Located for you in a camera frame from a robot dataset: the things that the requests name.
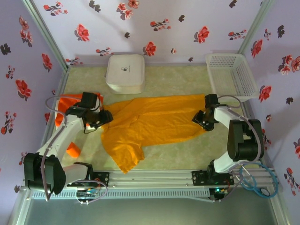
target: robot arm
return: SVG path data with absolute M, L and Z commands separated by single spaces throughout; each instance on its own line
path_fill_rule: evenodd
M 206 131 L 212 131 L 215 123 L 222 123 L 228 128 L 227 152 L 220 158 L 213 160 L 215 173 L 228 173 L 237 164 L 253 161 L 258 155 L 258 143 L 253 130 L 240 115 L 232 111 L 227 105 L 220 104 L 215 94 L 205 96 L 205 112 L 199 111 L 193 118 Z M 263 135 L 259 120 L 248 120 L 259 137 L 263 146 Z M 261 159 L 264 149 L 261 148 Z
M 79 103 L 66 111 L 66 121 L 62 123 L 47 143 L 35 154 L 28 153 L 24 158 L 25 185 L 31 190 L 44 190 L 41 164 L 44 154 L 45 177 L 50 193 L 59 194 L 71 182 L 84 180 L 92 174 L 92 166 L 85 163 L 75 163 L 62 168 L 61 160 L 66 149 L 76 134 L 84 130 L 87 123 L 97 129 L 113 120 L 109 111 L 93 110 L 96 107 L 97 95 L 84 92 Z

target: floral wallpaper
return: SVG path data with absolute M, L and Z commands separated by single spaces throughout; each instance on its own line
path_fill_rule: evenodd
M 238 51 L 261 6 L 250 0 L 33 1 L 68 65 L 76 65 L 73 59 L 106 65 L 112 53 L 140 54 L 153 64 L 205 63 L 207 53 Z
M 41 145 L 50 115 L 44 101 L 55 94 L 63 70 L 22 1 L 3 0 L 1 9 L 0 224 L 5 225 L 24 179 L 24 157 Z
M 251 107 L 262 123 L 264 148 L 283 186 L 291 224 L 300 220 L 299 8 L 300 1 L 276 1 L 245 52 L 260 87 Z

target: blue cable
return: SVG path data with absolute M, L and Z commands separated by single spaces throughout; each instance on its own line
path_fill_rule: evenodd
M 273 194 L 269 195 L 269 196 L 264 195 L 261 192 L 260 188 L 257 187 L 257 182 L 256 182 L 254 176 L 252 176 L 252 175 L 250 175 L 250 177 L 253 180 L 253 184 L 250 184 L 248 181 L 246 181 L 244 178 L 242 178 L 242 182 L 241 182 L 242 187 L 245 188 L 248 191 L 254 191 L 258 196 L 263 197 L 263 198 L 272 198 L 272 197 L 274 197 L 278 193 L 278 188 L 279 188 L 278 181 L 277 181 L 277 178 L 276 178 L 275 174 L 272 172 L 272 170 L 270 170 L 268 167 L 266 167 L 263 164 L 260 164 L 260 163 L 251 163 L 251 164 L 257 164 L 257 165 L 265 168 L 269 172 L 269 174 L 272 176 L 273 182 L 275 183 L 275 192 Z M 240 168 L 241 177 L 243 177 L 242 172 L 243 172 L 243 167 Z

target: orange cloth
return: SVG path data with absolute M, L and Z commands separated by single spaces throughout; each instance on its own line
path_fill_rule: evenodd
M 143 146 L 183 142 L 205 133 L 192 122 L 205 110 L 204 94 L 135 98 L 104 108 L 113 121 L 102 126 L 102 144 L 124 173 L 144 160 Z
M 95 94 L 97 94 L 99 96 L 101 104 L 103 104 L 103 96 L 100 93 L 95 93 Z M 75 98 L 81 98 L 82 94 L 68 94 L 68 95 L 62 95 L 62 96 L 72 96 Z M 70 106 L 74 105 L 77 102 L 80 102 L 80 101 L 76 100 L 76 99 L 62 97 L 58 104 L 58 110 L 65 113 L 66 110 Z M 63 120 L 63 116 L 58 113 L 56 116 L 56 119 L 55 119 L 55 125 L 57 127 L 59 127 L 62 120 Z M 80 152 L 81 152 L 81 150 L 73 142 L 71 142 L 68 149 L 66 150 L 66 153 L 68 153 L 73 158 L 77 158 L 80 155 Z

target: white basket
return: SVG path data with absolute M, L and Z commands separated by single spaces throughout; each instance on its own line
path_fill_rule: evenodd
M 258 98 L 259 91 L 245 56 L 233 53 L 206 55 L 210 84 L 218 96 L 233 95 L 241 101 Z M 232 100 L 230 97 L 220 101 Z

